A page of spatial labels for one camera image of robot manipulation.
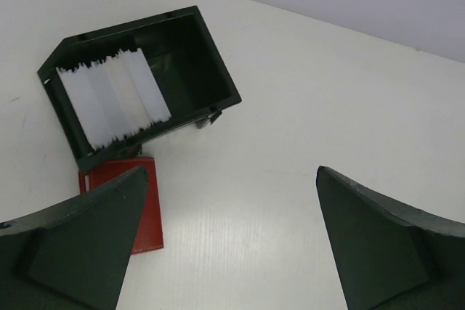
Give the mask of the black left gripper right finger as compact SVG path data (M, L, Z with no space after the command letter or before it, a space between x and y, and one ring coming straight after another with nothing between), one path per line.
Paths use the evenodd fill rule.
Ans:
M325 166L316 188L348 309L464 308L464 224Z

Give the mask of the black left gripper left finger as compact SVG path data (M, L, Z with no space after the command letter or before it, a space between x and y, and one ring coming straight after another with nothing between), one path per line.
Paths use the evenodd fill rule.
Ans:
M1 308L115 309L147 190L136 167L1 223Z

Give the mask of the black card box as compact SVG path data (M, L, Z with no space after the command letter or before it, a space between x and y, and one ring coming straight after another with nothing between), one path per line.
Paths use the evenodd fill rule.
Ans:
M171 112L134 136L93 149L57 73L103 60L119 49L141 49ZM84 173L135 147L190 124L203 128L242 101L197 6L64 38L37 74L57 114L78 169Z

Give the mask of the red leather card holder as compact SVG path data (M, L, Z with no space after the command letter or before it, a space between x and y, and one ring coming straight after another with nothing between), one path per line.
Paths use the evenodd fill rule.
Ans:
M132 255L164 247L161 207L154 158L137 156L135 158L109 160L92 169L87 174L78 172L79 191L81 194L84 194L136 167L144 167L147 170L148 189L145 207L132 248Z

